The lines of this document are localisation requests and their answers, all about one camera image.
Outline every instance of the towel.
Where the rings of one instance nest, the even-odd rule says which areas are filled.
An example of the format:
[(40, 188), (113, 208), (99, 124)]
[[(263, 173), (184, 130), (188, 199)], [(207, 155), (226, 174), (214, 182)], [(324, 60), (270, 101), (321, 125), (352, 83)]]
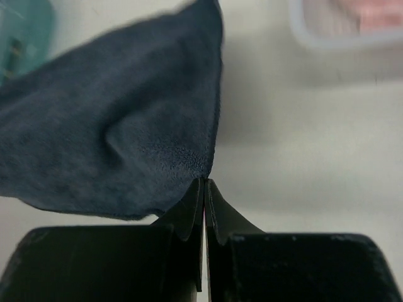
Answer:
[(60, 213), (160, 215), (208, 177), (217, 0), (120, 28), (0, 88), (0, 195)]

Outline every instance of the white background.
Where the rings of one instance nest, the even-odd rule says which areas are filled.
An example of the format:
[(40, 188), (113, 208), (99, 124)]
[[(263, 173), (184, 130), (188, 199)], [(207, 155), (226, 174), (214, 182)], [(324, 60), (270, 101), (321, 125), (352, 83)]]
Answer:
[[(53, 56), (183, 3), (52, 2)], [(221, 5), (225, 72), (211, 177), (228, 202), (268, 232), (371, 236), (403, 285), (403, 48), (314, 53), (294, 40), (285, 0)], [(31, 228), (100, 223), (119, 222), (0, 199), (0, 271)]]

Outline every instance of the black plastic part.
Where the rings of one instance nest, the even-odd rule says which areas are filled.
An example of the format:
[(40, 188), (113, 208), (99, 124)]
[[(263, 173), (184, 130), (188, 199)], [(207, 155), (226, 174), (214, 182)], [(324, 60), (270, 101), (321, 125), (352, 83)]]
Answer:
[(0, 302), (196, 301), (203, 216), (212, 302), (399, 302), (380, 249), (350, 234), (265, 233), (211, 180), (149, 226), (30, 232), (0, 283)]
[(196, 301), (203, 181), (150, 226), (31, 231), (0, 283), (1, 302)]

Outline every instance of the translucent plastic box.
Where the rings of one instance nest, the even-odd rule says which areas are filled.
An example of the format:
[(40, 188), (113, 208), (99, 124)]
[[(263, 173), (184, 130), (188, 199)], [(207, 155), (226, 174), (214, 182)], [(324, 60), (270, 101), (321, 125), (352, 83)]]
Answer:
[(343, 50), (403, 44), (403, 27), (360, 33), (359, 20), (336, 0), (288, 0), (297, 40), (316, 50)]

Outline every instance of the plastic container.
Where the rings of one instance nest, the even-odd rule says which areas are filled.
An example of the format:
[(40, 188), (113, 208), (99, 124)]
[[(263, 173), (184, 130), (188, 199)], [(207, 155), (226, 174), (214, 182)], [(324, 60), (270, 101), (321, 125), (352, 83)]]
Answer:
[(351, 50), (403, 43), (403, 27), (360, 33), (358, 20), (335, 0), (288, 0), (297, 40), (314, 50)]
[(46, 61), (54, 17), (48, 0), (0, 0), (0, 84)]

